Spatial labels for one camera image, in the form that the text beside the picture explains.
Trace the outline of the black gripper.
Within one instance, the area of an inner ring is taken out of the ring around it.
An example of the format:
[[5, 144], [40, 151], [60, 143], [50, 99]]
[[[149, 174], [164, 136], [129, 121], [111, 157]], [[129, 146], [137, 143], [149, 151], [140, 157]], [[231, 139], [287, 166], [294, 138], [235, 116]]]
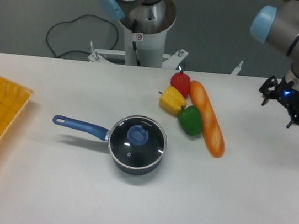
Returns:
[[287, 129], [292, 125], [299, 127], [299, 79], [284, 76], [279, 83], [275, 76], [271, 76], [262, 84], [259, 92], [263, 97], [262, 106], [275, 99], [288, 110], [291, 120], [286, 125]]

